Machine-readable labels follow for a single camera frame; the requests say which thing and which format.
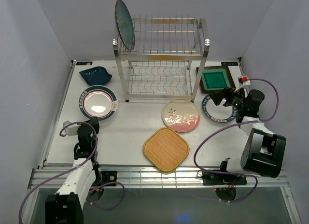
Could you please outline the white plate green red rim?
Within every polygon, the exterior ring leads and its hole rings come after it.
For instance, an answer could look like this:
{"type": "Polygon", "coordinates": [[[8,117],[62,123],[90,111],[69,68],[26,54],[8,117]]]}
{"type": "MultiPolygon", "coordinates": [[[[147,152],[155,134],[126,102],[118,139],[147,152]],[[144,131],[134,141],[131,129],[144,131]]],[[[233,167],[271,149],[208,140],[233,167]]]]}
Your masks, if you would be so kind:
{"type": "Polygon", "coordinates": [[[116,113],[118,99],[110,88],[94,85],[81,93],[78,107],[85,117],[89,119],[96,117],[99,121],[104,121],[116,113]]]}

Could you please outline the dark blue leaf-shaped dish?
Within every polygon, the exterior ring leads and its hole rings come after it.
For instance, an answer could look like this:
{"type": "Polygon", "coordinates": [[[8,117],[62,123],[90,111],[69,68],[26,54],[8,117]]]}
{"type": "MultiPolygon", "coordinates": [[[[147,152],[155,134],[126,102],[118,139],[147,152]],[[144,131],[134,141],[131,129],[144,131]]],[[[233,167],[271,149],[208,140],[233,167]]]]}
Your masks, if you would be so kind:
{"type": "Polygon", "coordinates": [[[105,85],[112,79],[112,75],[102,66],[80,71],[79,74],[89,86],[105,85]]]}

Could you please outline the square bamboo-pattern tray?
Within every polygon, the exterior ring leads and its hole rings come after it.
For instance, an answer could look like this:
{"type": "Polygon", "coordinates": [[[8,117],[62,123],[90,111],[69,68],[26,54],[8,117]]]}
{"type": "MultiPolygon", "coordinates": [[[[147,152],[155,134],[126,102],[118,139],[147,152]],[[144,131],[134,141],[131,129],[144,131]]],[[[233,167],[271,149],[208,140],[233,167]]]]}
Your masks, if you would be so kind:
{"type": "Polygon", "coordinates": [[[187,141],[166,127],[157,130],[143,145],[144,155],[164,173],[174,171],[189,152],[187,141]]]}

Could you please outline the large dark teal round plate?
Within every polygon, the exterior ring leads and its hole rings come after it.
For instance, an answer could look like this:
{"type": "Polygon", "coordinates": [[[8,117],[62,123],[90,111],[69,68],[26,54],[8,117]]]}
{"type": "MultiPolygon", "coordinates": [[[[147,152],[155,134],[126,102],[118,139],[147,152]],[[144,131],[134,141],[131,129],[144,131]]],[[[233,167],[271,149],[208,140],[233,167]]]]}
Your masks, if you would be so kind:
{"type": "Polygon", "coordinates": [[[118,35],[128,51],[135,47],[135,31],[130,12],[122,0],[115,4],[114,17],[118,35]]]}

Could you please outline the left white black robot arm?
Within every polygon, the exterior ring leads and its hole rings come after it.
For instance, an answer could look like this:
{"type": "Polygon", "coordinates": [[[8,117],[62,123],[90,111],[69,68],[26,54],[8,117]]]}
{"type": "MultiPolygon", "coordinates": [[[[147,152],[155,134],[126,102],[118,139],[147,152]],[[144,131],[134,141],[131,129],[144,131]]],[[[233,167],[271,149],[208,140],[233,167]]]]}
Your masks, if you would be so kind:
{"type": "Polygon", "coordinates": [[[74,124],[78,125],[78,142],[73,149],[73,167],[57,192],[45,200],[46,224],[83,224],[87,194],[92,185],[102,181],[97,162],[98,118],[74,124]]]}

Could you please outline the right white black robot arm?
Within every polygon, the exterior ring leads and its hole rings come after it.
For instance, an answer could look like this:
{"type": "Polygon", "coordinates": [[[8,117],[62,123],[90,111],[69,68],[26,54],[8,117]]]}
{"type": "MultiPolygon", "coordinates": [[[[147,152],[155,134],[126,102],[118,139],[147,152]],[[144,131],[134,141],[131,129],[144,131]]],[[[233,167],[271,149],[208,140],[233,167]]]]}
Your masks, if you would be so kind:
{"type": "Polygon", "coordinates": [[[264,93],[253,89],[245,95],[244,89],[224,88],[211,93],[210,98],[216,106],[224,100],[223,106],[237,110],[236,123],[248,136],[241,157],[226,158],[218,171],[219,181],[231,183],[237,174],[246,172],[276,178],[282,167],[286,138],[268,130],[259,120],[259,106],[265,99],[264,93]]]}

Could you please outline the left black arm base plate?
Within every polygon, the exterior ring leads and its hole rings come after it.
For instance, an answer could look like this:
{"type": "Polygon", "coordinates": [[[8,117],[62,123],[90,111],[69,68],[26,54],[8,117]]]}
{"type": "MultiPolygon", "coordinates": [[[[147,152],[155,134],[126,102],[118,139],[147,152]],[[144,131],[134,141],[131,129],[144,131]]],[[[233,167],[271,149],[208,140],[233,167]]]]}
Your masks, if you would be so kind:
{"type": "Polygon", "coordinates": [[[117,171],[100,171],[100,179],[95,184],[95,186],[100,186],[105,183],[117,181],[118,172],[117,171]]]}

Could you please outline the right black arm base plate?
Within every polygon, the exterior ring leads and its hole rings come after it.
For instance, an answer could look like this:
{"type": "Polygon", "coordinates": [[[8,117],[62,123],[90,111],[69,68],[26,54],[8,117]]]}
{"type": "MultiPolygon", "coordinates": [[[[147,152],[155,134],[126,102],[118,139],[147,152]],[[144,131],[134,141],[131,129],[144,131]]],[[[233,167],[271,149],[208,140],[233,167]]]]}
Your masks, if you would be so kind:
{"type": "Polygon", "coordinates": [[[236,175],[226,175],[226,174],[218,174],[211,173],[208,171],[202,171],[200,176],[202,178],[202,184],[204,186],[210,185],[246,185],[247,180],[244,177],[239,177],[236,175]]]}

